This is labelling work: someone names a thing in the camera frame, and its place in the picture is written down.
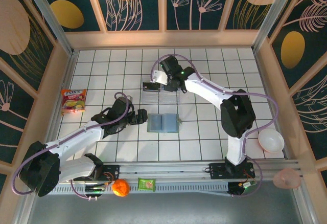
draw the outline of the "wooden frame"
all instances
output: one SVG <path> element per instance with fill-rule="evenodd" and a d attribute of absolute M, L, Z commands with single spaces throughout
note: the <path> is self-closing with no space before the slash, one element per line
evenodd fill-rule
<path fill-rule="evenodd" d="M 303 179 L 308 187 L 308 192 L 318 219 L 321 223 L 326 223 L 327 191 L 320 171 L 317 169 L 317 163 L 322 166 L 327 164 L 327 160 L 315 160 L 302 122 L 295 108 L 292 92 L 288 89 L 275 52 L 267 38 L 258 51 L 257 57 L 262 77 L 266 79 L 268 85 L 269 95 L 279 105 L 280 113 L 278 122 L 281 126 L 286 145 L 290 150 L 291 157 L 299 161 Z M 327 59 L 323 58 L 322 61 L 324 64 L 327 64 Z M 309 81 L 312 73 L 308 71 L 304 76 L 306 81 Z"/>
<path fill-rule="evenodd" d="M 67 61 L 68 56 L 66 52 L 57 43 L 48 62 L 47 70 L 44 73 L 39 92 L 36 95 L 13 162 L 11 165 L 0 164 L 0 169 L 5 169 L 12 174 L 21 164 L 29 146 L 36 141 L 43 142 L 50 123 L 53 107 L 56 105 L 57 96 L 61 89 Z M 23 189 L 22 182 L 17 180 L 16 187 L 20 190 Z M 11 223 L 20 197 L 11 191 L 7 183 L 3 189 L 3 195 L 2 197 L 9 198 L 10 201 L 6 201 L 6 204 L 0 203 L 1 223 Z"/>
<path fill-rule="evenodd" d="M 99 0 L 90 0 L 100 32 L 67 32 L 74 49 L 120 47 L 201 47 L 250 46 L 258 30 L 225 30 L 234 0 L 226 0 L 222 17 L 216 30 L 167 30 L 167 0 L 158 0 L 159 30 L 118 31 L 106 29 Z"/>

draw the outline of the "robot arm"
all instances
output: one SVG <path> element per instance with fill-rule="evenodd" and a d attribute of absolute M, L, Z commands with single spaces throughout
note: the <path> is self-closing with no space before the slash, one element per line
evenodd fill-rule
<path fill-rule="evenodd" d="M 221 111 L 222 127 L 228 134 L 226 163 L 233 167 L 233 165 L 237 166 L 244 162 L 243 143 L 245 134 L 252 128 L 255 120 L 255 114 L 248 96 L 237 95 L 237 93 L 245 93 L 245 91 L 240 89 L 235 92 L 221 87 L 201 75 L 198 77 L 193 68 L 182 69 L 173 56 L 163 60 L 160 65 L 164 72 L 154 71 L 153 82 L 165 85 L 164 89 L 167 91 L 181 89 L 183 93 L 192 92 L 216 106 Z"/>
<path fill-rule="evenodd" d="M 128 105 L 128 112 L 122 119 L 110 125 L 96 126 L 119 118 L 124 114 L 126 105 Z M 33 143 L 24 160 L 43 149 L 60 145 L 61 141 L 78 134 L 66 143 L 29 161 L 20 171 L 19 178 L 40 197 L 47 195 L 58 183 L 64 181 L 83 176 L 97 180 L 103 174 L 103 163 L 95 155 L 89 153 L 79 159 L 67 160 L 77 151 L 122 131 L 127 125 L 146 122 L 148 119 L 147 111 L 139 109 L 137 112 L 138 114 L 135 113 L 131 100 L 129 100 L 129 104 L 126 104 L 125 98 L 119 97 L 111 108 L 94 115 L 83 127 L 71 134 L 56 141 L 48 142 L 46 145 L 40 142 Z"/>

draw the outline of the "black motor bracket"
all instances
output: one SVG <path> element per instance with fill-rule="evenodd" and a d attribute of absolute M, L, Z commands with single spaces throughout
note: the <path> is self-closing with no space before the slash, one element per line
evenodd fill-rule
<path fill-rule="evenodd" d="M 220 105 L 221 124 L 229 136 L 241 138 L 246 130 L 252 128 L 255 114 L 249 97 L 237 95 L 245 91 L 239 89 L 234 93 L 235 95 L 223 100 Z"/>
<path fill-rule="evenodd" d="M 186 93 L 185 81 L 188 79 L 189 75 L 195 72 L 194 69 L 190 66 L 183 69 L 174 56 L 169 56 L 161 61 L 160 66 L 168 77 L 167 85 L 165 85 L 163 89 L 170 92 L 181 89 L 183 93 Z"/>
<path fill-rule="evenodd" d="M 101 126 L 101 128 L 104 129 L 103 138 L 122 131 L 127 125 L 143 124 L 147 121 L 148 113 L 145 109 L 138 109 L 136 114 L 134 105 L 130 100 L 128 100 L 127 105 L 127 114 L 122 119 L 113 124 Z M 112 107 L 108 107 L 99 114 L 94 115 L 91 120 L 96 121 L 99 124 L 107 123 L 119 118 L 124 113 L 125 109 L 126 100 L 124 97 L 119 97 L 115 100 Z"/>
<path fill-rule="evenodd" d="M 247 162 L 247 159 L 235 166 L 225 158 L 224 163 L 209 164 L 209 168 L 206 172 L 210 173 L 210 178 L 212 180 L 246 179 L 246 173 L 252 178 L 255 178 L 253 163 Z"/>

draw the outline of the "purple cable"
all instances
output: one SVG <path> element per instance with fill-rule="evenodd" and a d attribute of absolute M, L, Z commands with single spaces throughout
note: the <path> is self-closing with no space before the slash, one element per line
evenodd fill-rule
<path fill-rule="evenodd" d="M 150 75 L 150 79 L 151 79 L 151 81 L 153 81 L 153 72 L 154 72 L 154 69 L 155 69 L 156 64 L 159 63 L 160 61 L 162 61 L 164 58 L 167 58 L 167 57 L 169 57 L 169 56 L 177 56 L 177 57 L 180 57 L 180 58 L 186 60 L 189 64 L 191 64 L 191 66 L 192 66 L 192 68 L 194 69 L 194 71 L 195 71 L 197 77 L 198 77 L 198 78 L 199 78 L 203 83 L 205 83 L 205 84 L 208 85 L 209 87 L 213 88 L 214 90 L 216 90 L 216 91 L 218 91 L 218 92 L 221 92 L 221 93 L 228 94 L 228 95 L 235 95 L 235 93 L 232 93 L 232 92 L 224 92 L 224 90 L 222 90 L 222 89 L 220 89 L 220 88 L 218 88 L 218 87 L 216 87 L 216 86 L 213 86 L 211 83 L 209 83 L 209 82 L 203 80 L 202 76 L 201 76 L 200 73 L 196 70 L 196 68 L 195 68 L 195 66 L 193 65 L 193 63 L 192 63 L 189 59 L 187 59 L 186 57 L 184 57 L 184 56 L 182 56 L 182 55 L 180 55 L 180 54 L 166 54 L 166 55 L 163 55 L 162 57 L 160 57 L 160 58 L 159 58 L 159 59 L 158 59 L 158 60 L 153 64 L 153 67 L 152 67 L 152 69 L 151 69 L 151 75 Z M 259 181 L 258 187 L 257 187 L 253 192 L 251 192 L 251 193 L 249 193 L 249 194 L 246 194 L 246 195 L 235 195 L 235 197 L 246 197 L 246 196 L 250 196 L 250 195 L 254 194 L 255 192 L 257 192 L 257 191 L 259 190 L 259 188 L 260 188 L 260 186 L 261 186 L 261 184 L 262 184 L 262 179 L 263 179 L 262 169 L 261 169 L 261 167 L 259 166 L 259 164 L 257 163 L 257 161 L 254 160 L 254 159 L 252 159 L 252 158 L 250 158 L 248 155 L 245 154 L 245 144 L 246 144 L 247 137 L 248 137 L 250 134 L 252 134 L 252 133 L 254 133 L 254 132 L 256 132 L 256 131 L 259 131 L 259 130 L 261 130 L 261 129 L 263 129 L 263 128 L 267 128 L 268 126 L 270 126 L 271 124 L 273 124 L 273 123 L 276 121 L 277 117 L 278 117 L 279 108 L 278 108 L 278 104 L 277 104 L 277 102 L 274 101 L 274 100 L 273 100 L 272 98 L 270 98 L 269 96 L 266 96 L 266 95 L 257 94 L 257 93 L 237 93 L 237 95 L 244 95 L 244 96 L 258 96 L 258 97 L 262 97 L 262 98 L 265 98 L 265 99 L 267 99 L 267 100 L 270 100 L 270 101 L 274 104 L 274 106 L 275 106 L 275 108 L 276 108 L 275 116 L 273 117 L 273 119 L 272 119 L 269 123 L 267 123 L 266 125 L 263 125 L 263 126 L 261 126 L 261 127 L 259 127 L 259 128 L 253 129 L 253 130 L 251 130 L 251 131 L 249 131 L 248 133 L 245 134 L 244 143 L 243 143 L 243 147 L 242 147 L 242 153 L 243 153 L 243 154 L 244 154 L 248 159 L 252 160 L 252 161 L 256 164 L 256 166 L 257 166 L 258 169 L 259 169 L 259 173 L 260 173 L 260 181 Z"/>
<path fill-rule="evenodd" d="M 83 196 L 81 194 L 79 194 L 76 189 L 74 188 L 74 184 L 73 184 L 73 180 L 70 180 L 70 183 L 71 183 L 71 187 L 72 187 L 72 190 L 73 192 L 80 198 L 83 198 L 83 199 L 87 199 L 87 200 L 93 200 L 93 199 L 96 199 L 95 197 L 87 197 L 87 196 Z"/>
<path fill-rule="evenodd" d="M 127 114 L 127 112 L 128 112 L 128 98 L 127 98 L 127 96 L 126 96 L 124 93 L 122 93 L 122 92 L 117 92 L 117 93 L 115 93 L 115 95 L 114 95 L 115 99 L 116 99 L 116 96 L 117 96 L 118 94 L 121 94 L 122 96 L 124 96 L 124 98 L 125 98 L 125 100 L 126 100 L 126 108 L 125 108 L 125 111 L 124 111 L 124 113 L 123 113 L 120 117 L 118 117 L 117 119 L 115 119 L 115 120 L 113 120 L 113 121 L 110 121 L 110 122 L 101 123 L 101 124 L 95 124 L 95 125 L 92 125 L 92 126 L 90 126 L 90 127 L 87 127 L 85 130 L 80 130 L 80 131 L 78 131 L 78 132 L 72 134 L 71 136 L 67 137 L 66 139 L 62 140 L 61 142 L 59 142 L 58 145 L 53 145 L 53 146 L 51 146 L 51 147 L 48 147 L 48 148 L 46 148 L 46 149 L 43 149 L 43 150 L 41 150 L 41 151 L 35 153 L 34 155 L 30 156 L 28 159 L 26 159 L 24 162 L 22 162 L 22 164 L 21 164 L 21 165 L 16 169 L 16 171 L 15 171 L 15 173 L 14 173 L 14 176 L 13 176 L 13 178 L 12 178 L 12 180 L 11 180 L 11 190 L 12 190 L 15 194 L 20 195 L 20 196 L 28 195 L 28 194 L 30 194 L 30 193 L 33 192 L 33 191 L 20 192 L 20 191 L 18 191 L 18 190 L 16 189 L 16 187 L 15 187 L 15 180 L 16 180 L 16 177 L 18 176 L 18 174 L 19 174 L 19 172 L 21 171 L 21 169 L 22 169 L 22 168 L 23 168 L 23 167 L 24 167 L 24 166 L 25 166 L 29 161 L 35 159 L 37 156 L 40 156 L 41 154 L 43 154 L 43 153 L 45 153 L 45 152 L 47 152 L 47 151 L 50 151 L 51 149 L 54 149 L 54 148 L 56 148 L 56 147 L 58 147 L 58 146 L 64 144 L 65 142 L 67 142 L 67 141 L 69 141 L 69 140 L 75 138 L 76 136 L 80 135 L 81 133 L 84 133 L 85 131 L 87 131 L 87 130 L 89 130 L 89 129 L 91 129 L 91 128 L 101 127 L 101 126 L 104 126 L 104 125 L 110 125 L 110 124 L 116 123 L 116 122 L 118 122 L 120 119 L 122 119 L 122 118 Z"/>

